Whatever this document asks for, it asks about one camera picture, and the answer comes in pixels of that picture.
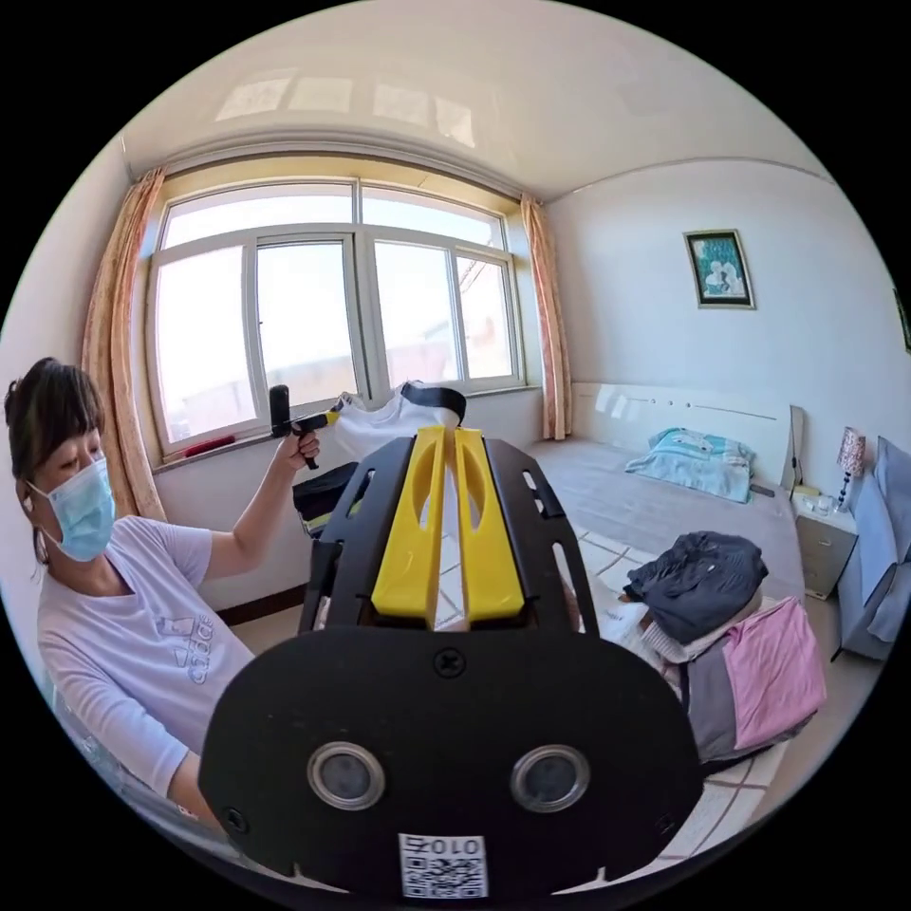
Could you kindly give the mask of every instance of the pink cloth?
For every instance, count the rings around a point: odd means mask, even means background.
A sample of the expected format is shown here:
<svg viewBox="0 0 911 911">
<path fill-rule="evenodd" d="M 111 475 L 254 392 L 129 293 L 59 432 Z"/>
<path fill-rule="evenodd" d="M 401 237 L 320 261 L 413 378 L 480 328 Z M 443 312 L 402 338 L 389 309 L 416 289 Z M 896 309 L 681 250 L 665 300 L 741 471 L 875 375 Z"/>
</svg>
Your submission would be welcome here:
<svg viewBox="0 0 911 911">
<path fill-rule="evenodd" d="M 796 727 L 826 701 L 819 647 L 796 598 L 738 623 L 722 652 L 734 691 L 738 750 Z"/>
</svg>

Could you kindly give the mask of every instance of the picture frame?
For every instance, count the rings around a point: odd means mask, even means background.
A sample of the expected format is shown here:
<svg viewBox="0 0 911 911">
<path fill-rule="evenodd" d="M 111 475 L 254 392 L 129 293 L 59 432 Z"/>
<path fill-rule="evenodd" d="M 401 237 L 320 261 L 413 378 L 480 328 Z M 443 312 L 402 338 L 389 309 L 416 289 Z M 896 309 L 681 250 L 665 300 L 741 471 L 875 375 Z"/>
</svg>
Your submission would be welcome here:
<svg viewBox="0 0 911 911">
<path fill-rule="evenodd" d="M 693 231 L 685 233 L 683 239 L 696 282 L 699 309 L 756 309 L 737 231 Z"/>
<path fill-rule="evenodd" d="M 902 324 L 902 335 L 904 336 L 904 350 L 911 354 L 911 307 L 902 303 L 899 296 L 899 290 L 892 288 L 895 294 L 895 306 L 899 309 L 899 322 Z"/>
</svg>

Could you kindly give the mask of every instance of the sticker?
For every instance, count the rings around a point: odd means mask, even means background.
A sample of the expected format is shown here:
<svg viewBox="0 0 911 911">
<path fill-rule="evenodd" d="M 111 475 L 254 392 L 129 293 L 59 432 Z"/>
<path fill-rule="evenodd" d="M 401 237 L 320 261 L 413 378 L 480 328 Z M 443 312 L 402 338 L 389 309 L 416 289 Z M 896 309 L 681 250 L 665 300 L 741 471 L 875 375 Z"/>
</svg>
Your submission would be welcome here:
<svg viewBox="0 0 911 911">
<path fill-rule="evenodd" d="M 486 899 L 482 835 L 400 835 L 401 890 L 406 899 Z"/>
</svg>

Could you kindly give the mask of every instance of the white t-shirt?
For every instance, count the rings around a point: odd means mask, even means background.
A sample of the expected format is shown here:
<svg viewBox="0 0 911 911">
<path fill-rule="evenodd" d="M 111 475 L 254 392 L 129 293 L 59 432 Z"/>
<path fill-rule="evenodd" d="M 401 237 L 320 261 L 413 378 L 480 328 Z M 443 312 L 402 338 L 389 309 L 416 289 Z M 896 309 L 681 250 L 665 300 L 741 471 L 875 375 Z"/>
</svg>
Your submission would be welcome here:
<svg viewBox="0 0 911 911">
<path fill-rule="evenodd" d="M 38 646 L 66 704 L 158 794 L 188 750 L 202 752 L 215 704 L 251 651 L 196 589 L 208 530 L 135 516 L 114 524 L 106 555 L 131 595 L 92 598 L 45 577 Z"/>
</svg>

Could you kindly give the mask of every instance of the white wall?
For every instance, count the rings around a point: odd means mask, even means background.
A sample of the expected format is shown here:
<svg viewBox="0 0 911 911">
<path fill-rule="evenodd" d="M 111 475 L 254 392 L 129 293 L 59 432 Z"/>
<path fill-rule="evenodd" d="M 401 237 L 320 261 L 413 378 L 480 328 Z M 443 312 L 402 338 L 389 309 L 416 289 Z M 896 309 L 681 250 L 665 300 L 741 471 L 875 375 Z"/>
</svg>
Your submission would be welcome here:
<svg viewBox="0 0 911 911">
<path fill-rule="evenodd" d="M 85 169 L 41 235 L 9 305 L 0 333 L 0 380 L 11 381 L 43 357 L 78 363 L 88 300 L 129 180 L 113 139 Z M 0 583 L 9 622 L 28 667 L 39 678 L 35 631 L 40 578 L 31 530 L 11 475 L 9 439 L 0 445 Z"/>
<path fill-rule="evenodd" d="M 500 393 L 469 399 L 465 426 L 491 437 L 526 446 L 541 437 L 542 395 L 539 389 Z M 268 440 L 231 452 L 217 453 L 156 474 L 158 495 L 169 522 L 229 531 L 250 502 L 277 443 Z M 349 459 L 325 435 L 317 462 L 327 470 Z M 306 480 L 309 471 L 297 476 Z M 309 579 L 309 542 L 291 504 L 290 492 L 281 527 L 265 564 L 235 579 L 205 584 L 201 593 L 216 610 L 245 604 L 294 588 Z"/>
<path fill-rule="evenodd" d="M 549 206 L 576 381 L 730 389 L 807 412 L 808 484 L 837 493 L 846 424 L 911 450 L 911 355 L 893 283 L 836 186 L 799 171 L 694 162 Z M 737 229 L 757 310 L 697 309 L 683 233 Z"/>
</svg>

